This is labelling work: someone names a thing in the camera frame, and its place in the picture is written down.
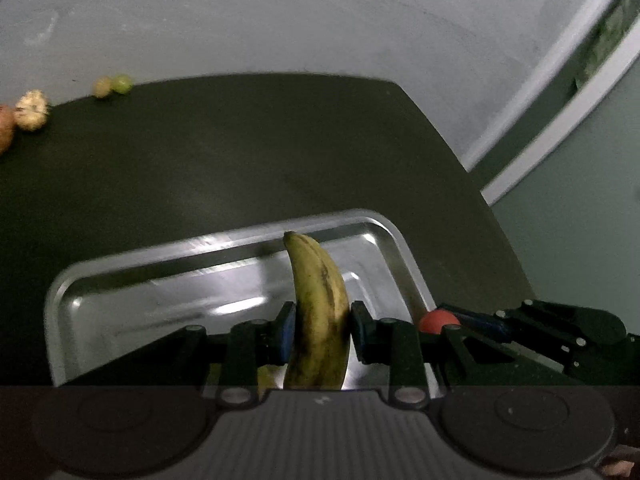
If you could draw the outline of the red tomato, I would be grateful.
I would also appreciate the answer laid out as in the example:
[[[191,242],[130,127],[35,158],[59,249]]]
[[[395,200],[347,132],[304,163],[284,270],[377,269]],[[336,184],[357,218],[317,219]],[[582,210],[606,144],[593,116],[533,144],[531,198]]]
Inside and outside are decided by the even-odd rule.
[[[448,325],[460,326],[458,318],[451,312],[436,309],[426,312],[418,324],[418,330],[424,334],[439,335],[442,329]]]

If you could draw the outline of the yellow banana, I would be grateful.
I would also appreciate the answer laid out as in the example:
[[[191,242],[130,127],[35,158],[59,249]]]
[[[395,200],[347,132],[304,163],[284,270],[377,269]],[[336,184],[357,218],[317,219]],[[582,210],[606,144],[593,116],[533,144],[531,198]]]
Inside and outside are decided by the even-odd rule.
[[[292,266],[295,334],[285,389],[340,390],[350,348],[349,301],[337,264],[314,238],[293,231],[283,235]]]

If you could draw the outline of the steel tray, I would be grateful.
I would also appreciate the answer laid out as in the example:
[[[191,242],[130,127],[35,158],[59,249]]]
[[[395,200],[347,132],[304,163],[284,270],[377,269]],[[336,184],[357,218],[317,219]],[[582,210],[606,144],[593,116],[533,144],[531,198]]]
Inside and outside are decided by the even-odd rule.
[[[346,210],[258,224],[74,264],[44,305],[52,382],[64,382],[186,325],[223,334],[272,320],[294,299],[285,232],[313,237],[349,299],[374,318],[416,322],[435,301],[401,232],[382,214]]]

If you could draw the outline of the small green lime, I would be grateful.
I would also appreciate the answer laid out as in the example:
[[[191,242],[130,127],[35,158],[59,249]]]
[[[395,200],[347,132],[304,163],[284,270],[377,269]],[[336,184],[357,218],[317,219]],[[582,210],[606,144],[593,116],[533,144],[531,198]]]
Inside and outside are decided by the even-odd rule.
[[[134,88],[134,81],[127,74],[119,74],[111,79],[111,90],[123,96]]]

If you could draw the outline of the small yellow lemon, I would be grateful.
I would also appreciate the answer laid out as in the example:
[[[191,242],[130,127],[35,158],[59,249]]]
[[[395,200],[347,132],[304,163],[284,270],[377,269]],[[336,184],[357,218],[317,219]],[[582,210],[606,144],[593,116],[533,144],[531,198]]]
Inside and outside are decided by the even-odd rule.
[[[111,93],[112,81],[110,77],[100,77],[92,85],[92,94],[96,99],[105,99]]]

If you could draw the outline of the orange fruit at edge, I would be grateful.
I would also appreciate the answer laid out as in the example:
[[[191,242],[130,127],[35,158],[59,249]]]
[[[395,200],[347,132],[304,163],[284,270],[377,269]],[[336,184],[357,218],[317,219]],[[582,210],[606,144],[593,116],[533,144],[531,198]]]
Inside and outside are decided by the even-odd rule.
[[[0,153],[4,153],[11,145],[14,137],[14,111],[12,107],[0,105]]]

